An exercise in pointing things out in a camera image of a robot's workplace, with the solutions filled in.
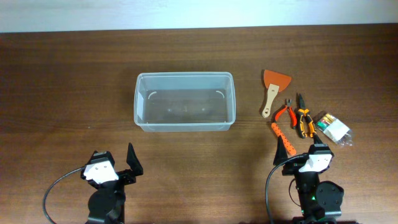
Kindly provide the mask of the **orange black long-nose pliers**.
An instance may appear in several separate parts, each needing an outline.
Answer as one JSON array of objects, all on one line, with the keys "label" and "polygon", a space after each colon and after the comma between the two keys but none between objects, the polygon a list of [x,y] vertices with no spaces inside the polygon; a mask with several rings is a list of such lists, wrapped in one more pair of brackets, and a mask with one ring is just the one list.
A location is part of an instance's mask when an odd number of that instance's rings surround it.
[{"label": "orange black long-nose pliers", "polygon": [[[314,138],[317,134],[315,131],[315,125],[310,115],[310,110],[305,106],[304,99],[301,94],[298,94],[298,109],[297,109],[297,127],[299,136],[305,139],[307,136]],[[305,132],[304,122],[307,122],[309,133]]]}]

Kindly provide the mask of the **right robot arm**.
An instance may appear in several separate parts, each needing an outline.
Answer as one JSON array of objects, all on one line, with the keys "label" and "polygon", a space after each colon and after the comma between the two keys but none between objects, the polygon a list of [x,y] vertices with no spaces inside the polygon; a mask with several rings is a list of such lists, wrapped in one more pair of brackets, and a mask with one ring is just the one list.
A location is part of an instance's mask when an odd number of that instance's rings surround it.
[{"label": "right robot arm", "polygon": [[288,158],[283,139],[278,137],[274,165],[283,167],[283,176],[294,177],[302,212],[292,223],[336,223],[336,218],[341,216],[344,189],[319,179],[319,175],[329,169],[333,157],[328,145],[316,137],[308,152]]}]

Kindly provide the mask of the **clear bag of batteries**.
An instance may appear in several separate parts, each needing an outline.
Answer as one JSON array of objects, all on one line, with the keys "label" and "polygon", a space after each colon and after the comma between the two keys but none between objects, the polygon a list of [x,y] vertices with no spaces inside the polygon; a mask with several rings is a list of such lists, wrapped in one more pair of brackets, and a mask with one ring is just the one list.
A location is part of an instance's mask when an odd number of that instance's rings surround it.
[{"label": "clear bag of batteries", "polygon": [[313,120],[316,128],[335,144],[340,146],[353,146],[353,131],[331,113],[321,111]]}]

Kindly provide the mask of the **orange scraper wooden handle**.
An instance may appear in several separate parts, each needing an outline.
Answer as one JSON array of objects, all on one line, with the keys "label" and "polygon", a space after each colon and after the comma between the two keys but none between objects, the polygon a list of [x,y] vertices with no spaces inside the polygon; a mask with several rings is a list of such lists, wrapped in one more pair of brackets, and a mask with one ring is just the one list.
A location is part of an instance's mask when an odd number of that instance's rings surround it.
[{"label": "orange scraper wooden handle", "polygon": [[268,118],[271,115],[271,107],[277,94],[285,90],[290,84],[292,77],[272,70],[264,70],[263,80],[267,88],[266,104],[262,111],[262,117]]}]

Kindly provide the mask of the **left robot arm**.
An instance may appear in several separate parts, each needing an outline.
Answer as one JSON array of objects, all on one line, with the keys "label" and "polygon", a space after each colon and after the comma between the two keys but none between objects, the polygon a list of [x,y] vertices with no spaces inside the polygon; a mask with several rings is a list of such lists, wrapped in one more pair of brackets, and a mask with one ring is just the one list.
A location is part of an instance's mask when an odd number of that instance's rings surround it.
[{"label": "left robot arm", "polygon": [[109,151],[95,151],[81,171],[81,178],[96,189],[88,201],[88,223],[124,223],[125,186],[136,183],[144,174],[133,145],[128,144],[126,163],[129,168],[116,172]]}]

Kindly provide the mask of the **orange bit holder strip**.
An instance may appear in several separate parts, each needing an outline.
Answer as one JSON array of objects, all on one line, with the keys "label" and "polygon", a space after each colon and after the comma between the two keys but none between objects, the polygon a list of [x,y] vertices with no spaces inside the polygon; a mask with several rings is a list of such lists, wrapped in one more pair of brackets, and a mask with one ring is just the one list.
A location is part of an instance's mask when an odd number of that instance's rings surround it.
[{"label": "orange bit holder strip", "polygon": [[277,137],[281,137],[282,138],[282,142],[284,144],[284,147],[285,147],[285,150],[287,151],[287,153],[290,156],[295,156],[297,151],[295,150],[293,145],[290,143],[290,141],[286,138],[286,136],[281,131],[281,129],[278,127],[277,123],[273,122],[271,124],[271,128],[272,128],[272,130],[274,131],[274,133],[276,134]]}]

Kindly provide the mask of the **small red-handled cutters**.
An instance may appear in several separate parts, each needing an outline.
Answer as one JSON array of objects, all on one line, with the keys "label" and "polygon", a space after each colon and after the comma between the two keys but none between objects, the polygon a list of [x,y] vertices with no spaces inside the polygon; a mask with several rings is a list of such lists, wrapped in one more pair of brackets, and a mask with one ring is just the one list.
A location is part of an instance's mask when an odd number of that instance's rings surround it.
[{"label": "small red-handled cutters", "polygon": [[292,100],[291,99],[285,100],[284,106],[282,106],[274,115],[273,122],[275,122],[275,123],[278,122],[280,116],[286,111],[289,113],[289,116],[291,119],[291,128],[295,129],[297,127],[297,117],[292,109]]}]

